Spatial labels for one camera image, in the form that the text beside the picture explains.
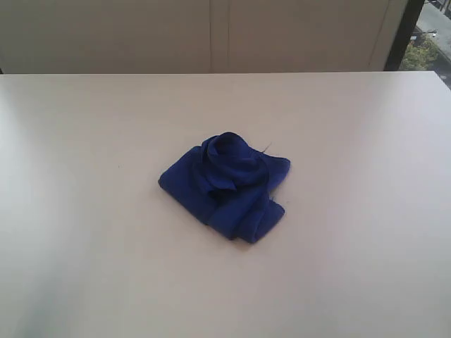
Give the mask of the black window frame post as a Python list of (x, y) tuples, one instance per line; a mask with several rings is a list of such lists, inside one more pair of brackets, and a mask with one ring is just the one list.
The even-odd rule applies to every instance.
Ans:
[(384, 71), (397, 71), (399, 69), (423, 6), (424, 0), (409, 0), (407, 2), (385, 62)]

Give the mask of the blue towel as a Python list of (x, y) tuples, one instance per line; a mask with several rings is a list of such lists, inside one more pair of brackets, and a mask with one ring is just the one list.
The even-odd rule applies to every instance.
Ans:
[(198, 221), (228, 239), (258, 242), (284, 216), (270, 193), (290, 160), (253, 149), (225, 132), (194, 146), (159, 178), (159, 186)]

